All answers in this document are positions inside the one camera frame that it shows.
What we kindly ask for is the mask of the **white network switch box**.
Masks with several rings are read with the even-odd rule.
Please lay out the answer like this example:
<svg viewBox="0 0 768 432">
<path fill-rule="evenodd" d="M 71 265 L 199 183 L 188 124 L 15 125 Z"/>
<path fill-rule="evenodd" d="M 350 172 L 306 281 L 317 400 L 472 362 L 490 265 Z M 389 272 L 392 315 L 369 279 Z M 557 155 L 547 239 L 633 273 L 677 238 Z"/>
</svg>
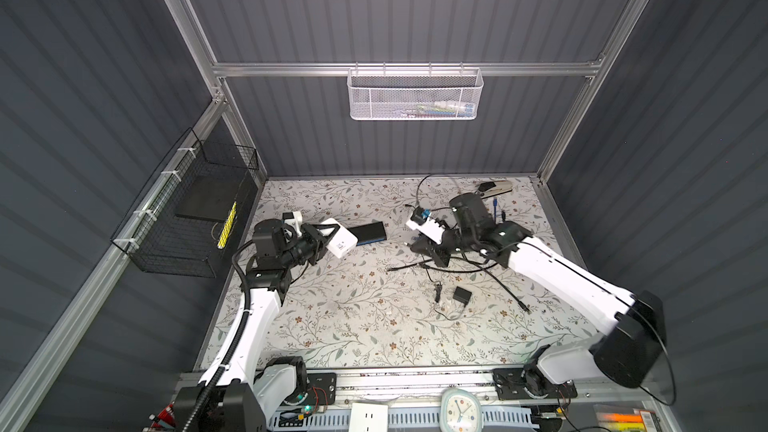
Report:
<svg viewBox="0 0 768 432">
<path fill-rule="evenodd" d="M 336 258 L 342 259 L 358 244 L 358 238 L 333 218 L 323 221 L 318 229 L 328 238 L 326 248 Z"/>
</svg>

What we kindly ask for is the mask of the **black power adapter with cable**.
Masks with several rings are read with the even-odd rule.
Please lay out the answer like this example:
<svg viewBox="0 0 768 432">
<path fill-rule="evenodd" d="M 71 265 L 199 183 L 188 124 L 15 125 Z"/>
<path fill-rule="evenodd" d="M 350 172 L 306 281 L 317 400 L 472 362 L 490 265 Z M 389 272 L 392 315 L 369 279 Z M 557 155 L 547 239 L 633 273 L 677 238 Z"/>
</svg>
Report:
<svg viewBox="0 0 768 432">
<path fill-rule="evenodd" d="M 431 272 L 433 271 L 433 268 L 427 265 L 422 265 L 423 270 L 426 272 L 428 280 L 433 284 L 434 286 L 434 303 L 433 303 L 433 312 L 440 318 L 449 320 L 449 321 L 457 321 L 460 319 L 463 315 L 465 310 L 468 308 L 468 305 L 472 298 L 472 293 L 462 287 L 456 287 L 454 289 L 453 295 L 452 295 L 452 301 L 457 305 L 455 310 L 451 313 L 444 312 L 441 309 L 441 300 L 443 297 L 443 284 L 437 280 L 434 279 L 431 275 Z"/>
</svg>

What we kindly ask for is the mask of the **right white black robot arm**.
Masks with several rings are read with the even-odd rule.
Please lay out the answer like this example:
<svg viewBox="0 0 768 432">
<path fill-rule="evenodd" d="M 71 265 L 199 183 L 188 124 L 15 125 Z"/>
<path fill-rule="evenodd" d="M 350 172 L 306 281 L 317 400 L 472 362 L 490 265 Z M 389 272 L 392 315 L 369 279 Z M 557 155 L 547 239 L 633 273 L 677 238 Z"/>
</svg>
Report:
<svg viewBox="0 0 768 432">
<path fill-rule="evenodd" d="M 579 342 L 539 347 L 514 381 L 529 396 L 547 398 L 566 383 L 599 377 L 640 389 L 657 360 L 669 356 L 659 297 L 613 285 L 556 253 L 522 225 L 496 221 L 478 194 L 456 196 L 449 208 L 453 226 L 428 209 L 412 209 L 406 225 L 419 235 L 413 252 L 440 268 L 455 252 L 475 252 L 544 287 L 596 329 Z"/>
</svg>

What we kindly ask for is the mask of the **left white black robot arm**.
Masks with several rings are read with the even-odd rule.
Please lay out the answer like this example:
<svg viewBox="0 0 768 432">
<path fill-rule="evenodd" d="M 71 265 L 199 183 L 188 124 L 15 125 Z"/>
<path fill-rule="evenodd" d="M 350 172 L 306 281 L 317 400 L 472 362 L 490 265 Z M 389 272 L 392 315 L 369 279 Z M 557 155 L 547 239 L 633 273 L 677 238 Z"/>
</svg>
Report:
<svg viewBox="0 0 768 432">
<path fill-rule="evenodd" d="M 174 402 L 177 431 L 265 431 L 288 400 L 301 401 L 309 385 L 299 357 L 279 358 L 257 370 L 267 332 L 292 284 L 292 269 L 315 265 L 347 230 L 338 222 L 257 223 L 232 256 L 242 297 L 235 320 L 211 366 Z"/>
</svg>

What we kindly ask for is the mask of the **black white stapler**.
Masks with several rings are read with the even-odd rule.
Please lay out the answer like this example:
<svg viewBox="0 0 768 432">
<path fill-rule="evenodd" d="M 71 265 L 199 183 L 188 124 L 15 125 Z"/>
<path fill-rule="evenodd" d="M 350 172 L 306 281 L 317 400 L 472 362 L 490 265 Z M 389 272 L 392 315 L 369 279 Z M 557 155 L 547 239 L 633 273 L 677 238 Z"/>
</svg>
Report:
<svg viewBox="0 0 768 432">
<path fill-rule="evenodd" d="M 477 185 L 474 193 L 482 199 L 497 197 L 514 190 L 514 184 L 509 180 L 485 181 Z"/>
</svg>

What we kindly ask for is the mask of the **floral patterned table mat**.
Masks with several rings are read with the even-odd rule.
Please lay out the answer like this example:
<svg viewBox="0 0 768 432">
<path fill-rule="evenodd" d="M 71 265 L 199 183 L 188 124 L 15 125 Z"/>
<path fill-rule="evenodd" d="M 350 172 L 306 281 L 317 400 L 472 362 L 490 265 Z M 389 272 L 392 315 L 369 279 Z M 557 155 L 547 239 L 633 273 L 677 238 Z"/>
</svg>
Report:
<svg viewBox="0 0 768 432">
<path fill-rule="evenodd" d="M 434 286 L 409 245 L 410 209 L 420 204 L 451 219 L 448 201 L 477 187 L 474 178 L 279 180 L 267 184 L 256 220 L 301 211 L 310 222 L 384 223 L 387 240 L 326 256 L 296 269 L 272 323 L 262 359 L 299 355 L 311 368 L 401 367 L 524 362 L 538 347 L 578 341 L 593 326 L 572 307 L 509 269 L 479 273 L 475 255 L 432 271 L 451 313 L 456 287 L 472 293 L 457 321 L 432 310 Z"/>
</svg>

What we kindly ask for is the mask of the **yellow marker in basket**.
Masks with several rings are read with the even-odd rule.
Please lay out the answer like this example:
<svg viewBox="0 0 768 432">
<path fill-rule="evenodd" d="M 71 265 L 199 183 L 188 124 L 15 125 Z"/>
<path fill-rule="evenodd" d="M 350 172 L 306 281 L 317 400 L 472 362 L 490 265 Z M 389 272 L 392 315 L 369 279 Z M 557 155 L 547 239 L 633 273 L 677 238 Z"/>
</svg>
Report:
<svg viewBox="0 0 768 432">
<path fill-rule="evenodd" d="M 219 233 L 219 237 L 217 240 L 217 248 L 219 250 L 223 250 L 226 248 L 227 243 L 229 241 L 229 237 L 231 235 L 231 232 L 234 226 L 236 216 L 237 216 L 237 202 L 234 201 L 228 213 L 228 216 L 225 222 L 223 223 L 222 230 Z"/>
</svg>

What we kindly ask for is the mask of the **black pad in basket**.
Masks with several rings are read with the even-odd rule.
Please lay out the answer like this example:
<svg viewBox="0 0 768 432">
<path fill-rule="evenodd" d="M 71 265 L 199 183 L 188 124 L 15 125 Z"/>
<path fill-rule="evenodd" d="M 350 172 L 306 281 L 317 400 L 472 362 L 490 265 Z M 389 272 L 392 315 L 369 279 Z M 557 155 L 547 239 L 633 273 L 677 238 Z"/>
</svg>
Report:
<svg viewBox="0 0 768 432">
<path fill-rule="evenodd" d="M 224 222 L 235 201 L 240 182 L 199 176 L 184 193 L 175 216 L 208 222 Z"/>
</svg>

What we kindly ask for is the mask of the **white analog clock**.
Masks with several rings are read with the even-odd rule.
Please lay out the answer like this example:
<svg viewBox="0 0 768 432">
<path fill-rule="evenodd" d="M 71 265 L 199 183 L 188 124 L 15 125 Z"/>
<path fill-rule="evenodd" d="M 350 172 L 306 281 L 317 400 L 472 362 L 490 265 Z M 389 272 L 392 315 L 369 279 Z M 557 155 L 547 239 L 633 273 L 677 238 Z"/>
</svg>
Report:
<svg viewBox="0 0 768 432">
<path fill-rule="evenodd" d="M 439 427 L 442 432 L 479 432 L 483 428 L 482 406 L 475 395 L 448 388 L 441 396 Z"/>
</svg>

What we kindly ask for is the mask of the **black network switch box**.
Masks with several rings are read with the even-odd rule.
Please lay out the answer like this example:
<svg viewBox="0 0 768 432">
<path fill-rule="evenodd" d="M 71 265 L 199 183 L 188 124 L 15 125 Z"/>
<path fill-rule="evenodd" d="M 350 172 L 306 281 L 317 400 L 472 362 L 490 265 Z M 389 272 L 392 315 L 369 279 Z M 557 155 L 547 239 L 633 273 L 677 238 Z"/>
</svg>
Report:
<svg viewBox="0 0 768 432">
<path fill-rule="evenodd" d="M 376 221 L 365 225 L 351 227 L 349 231 L 356 237 L 357 245 L 363 246 L 387 240 L 387 232 L 383 222 Z"/>
</svg>

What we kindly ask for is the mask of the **white wall power socket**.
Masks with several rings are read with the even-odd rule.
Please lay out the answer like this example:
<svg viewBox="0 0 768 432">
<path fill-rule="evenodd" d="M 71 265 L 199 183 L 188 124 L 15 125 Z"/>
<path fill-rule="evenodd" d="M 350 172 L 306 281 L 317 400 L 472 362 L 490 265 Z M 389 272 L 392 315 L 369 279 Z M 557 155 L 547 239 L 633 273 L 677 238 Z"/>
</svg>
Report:
<svg viewBox="0 0 768 432">
<path fill-rule="evenodd" d="M 354 403 L 350 409 L 350 432 L 387 432 L 389 407 L 386 404 Z"/>
</svg>

